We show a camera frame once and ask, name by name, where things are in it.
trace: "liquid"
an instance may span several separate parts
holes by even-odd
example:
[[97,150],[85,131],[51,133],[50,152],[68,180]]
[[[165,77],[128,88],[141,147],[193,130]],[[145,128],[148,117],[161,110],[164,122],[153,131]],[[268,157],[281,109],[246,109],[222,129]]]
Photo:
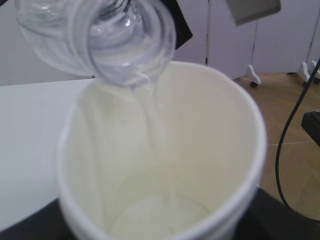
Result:
[[114,223],[111,235],[119,240],[165,239],[207,215],[205,208],[190,199],[174,196],[174,201],[166,202],[163,195],[153,196],[126,209]]
[[161,119],[156,84],[151,82],[133,94],[144,113],[151,161],[158,166],[162,194],[147,197],[125,209],[114,222],[110,234],[119,240],[160,240],[194,226],[209,212],[201,204],[177,194],[179,178],[170,165],[179,166],[181,162],[172,159],[174,155],[168,146],[166,123]]

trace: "white table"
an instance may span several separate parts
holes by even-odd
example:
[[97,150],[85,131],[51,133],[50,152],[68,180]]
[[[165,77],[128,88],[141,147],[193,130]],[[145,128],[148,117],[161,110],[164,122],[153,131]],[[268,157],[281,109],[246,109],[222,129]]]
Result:
[[70,105],[91,81],[0,87],[0,231],[57,197],[55,147]]

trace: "caster wheel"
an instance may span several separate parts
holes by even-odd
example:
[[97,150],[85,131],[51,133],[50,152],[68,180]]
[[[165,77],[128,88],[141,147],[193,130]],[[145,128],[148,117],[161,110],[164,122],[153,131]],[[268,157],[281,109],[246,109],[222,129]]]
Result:
[[256,87],[258,87],[258,84],[256,84],[255,82],[250,82],[250,87],[252,87],[253,89],[255,89]]
[[317,84],[317,85],[318,85],[318,84],[320,84],[320,79],[315,77],[315,78],[313,79],[313,82],[314,82],[314,84]]

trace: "white paper cup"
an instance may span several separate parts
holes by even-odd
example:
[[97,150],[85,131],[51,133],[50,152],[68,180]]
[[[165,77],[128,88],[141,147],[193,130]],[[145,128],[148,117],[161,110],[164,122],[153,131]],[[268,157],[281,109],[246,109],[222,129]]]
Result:
[[209,211],[170,239],[232,239],[256,193],[266,154],[265,126],[253,99],[217,70],[172,62],[158,82],[161,118],[172,147],[163,181],[158,163],[148,157],[141,106],[124,91],[111,91],[118,96],[100,83],[88,86],[59,143],[59,201],[75,235],[115,239],[109,232],[115,220],[158,194],[167,181],[179,196]]

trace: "bottle neck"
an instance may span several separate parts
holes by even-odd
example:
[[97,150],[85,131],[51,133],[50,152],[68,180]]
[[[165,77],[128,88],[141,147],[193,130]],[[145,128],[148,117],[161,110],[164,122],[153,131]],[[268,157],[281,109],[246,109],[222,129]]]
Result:
[[76,0],[68,23],[76,57],[108,84],[155,81],[173,57],[175,26],[159,0]]

